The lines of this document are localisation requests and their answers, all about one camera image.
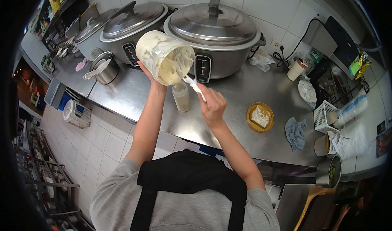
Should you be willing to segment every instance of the rice cooker lid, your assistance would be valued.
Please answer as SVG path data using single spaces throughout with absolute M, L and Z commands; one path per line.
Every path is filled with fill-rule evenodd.
M 110 20 L 110 16 L 115 13 L 115 11 L 116 9 L 110 9 L 100 14 L 96 18 L 90 18 L 87 21 L 87 27 L 76 35 L 75 44 L 83 42 L 92 36 L 95 32 L 97 32 L 100 28 L 102 28 Z
M 165 14 L 165 8 L 161 3 L 151 2 L 136 6 L 135 4 L 136 1 L 129 3 L 111 17 L 102 32 L 104 39 L 129 36 L 130 33 L 140 30 Z
M 209 46 L 234 46 L 253 40 L 257 27 L 244 12 L 219 4 L 189 5 L 174 12 L 169 29 L 177 37 Z

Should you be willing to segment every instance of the gray shirt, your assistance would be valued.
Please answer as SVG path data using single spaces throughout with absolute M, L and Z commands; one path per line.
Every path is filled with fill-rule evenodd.
M 137 179 L 140 166 L 124 159 L 97 188 L 90 205 L 97 231 L 129 231 L 142 187 Z M 271 199 L 263 189 L 247 194 L 243 230 L 279 230 Z M 227 230 L 231 201 L 213 190 L 194 194 L 159 191 L 150 230 Z

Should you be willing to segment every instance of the black appliance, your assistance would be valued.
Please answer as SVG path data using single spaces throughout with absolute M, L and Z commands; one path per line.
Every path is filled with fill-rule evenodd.
M 337 44 L 337 48 L 334 51 L 335 56 L 346 67 L 349 67 L 359 55 L 357 46 L 352 41 L 347 31 L 336 21 L 334 17 L 330 16 L 324 24 L 324 27 Z

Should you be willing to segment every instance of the yellow bowl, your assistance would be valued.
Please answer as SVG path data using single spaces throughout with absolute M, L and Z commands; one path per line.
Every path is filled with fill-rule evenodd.
M 260 126 L 260 125 L 257 124 L 256 122 L 252 121 L 252 113 L 253 113 L 253 111 L 256 109 L 256 107 L 257 107 L 258 105 L 261 107 L 260 109 L 261 109 L 262 112 L 267 112 L 267 111 L 268 111 L 268 112 L 270 113 L 270 118 L 269 118 L 268 124 L 267 124 L 267 126 L 266 126 L 265 128 L 263 128 L 262 126 Z M 274 113 L 272 112 L 272 110 L 270 109 L 270 107 L 268 107 L 266 104 L 264 104 L 264 103 L 262 103 L 262 102 L 256 102 L 256 103 L 252 104 L 252 105 L 249 107 L 249 109 L 248 109 L 248 111 L 247 111 L 247 114 L 246 114 L 246 120 L 247 120 L 247 122 L 248 122 L 248 125 L 249 125 L 254 131 L 257 131 L 257 132 L 266 132 L 266 131 L 268 131 L 269 129 L 271 129 L 272 126 L 274 125 L 275 118 L 274 118 Z

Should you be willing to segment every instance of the rice cooker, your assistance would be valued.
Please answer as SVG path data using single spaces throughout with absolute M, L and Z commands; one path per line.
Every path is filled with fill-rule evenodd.
M 132 1 L 111 15 L 100 36 L 101 42 L 107 44 L 121 62 L 134 67 L 139 66 L 135 52 L 138 40 L 151 30 L 159 30 L 169 10 L 157 2 L 135 4 L 136 1 Z
M 198 82 L 228 77 L 246 61 L 252 47 L 265 46 L 254 21 L 220 0 L 189 5 L 171 14 L 164 31 L 193 47 L 193 74 Z
M 92 17 L 87 21 L 87 26 L 75 37 L 75 46 L 90 61 L 94 61 L 101 53 L 109 51 L 108 44 L 100 42 L 103 27 L 110 20 L 110 16 L 116 9 L 110 9 Z

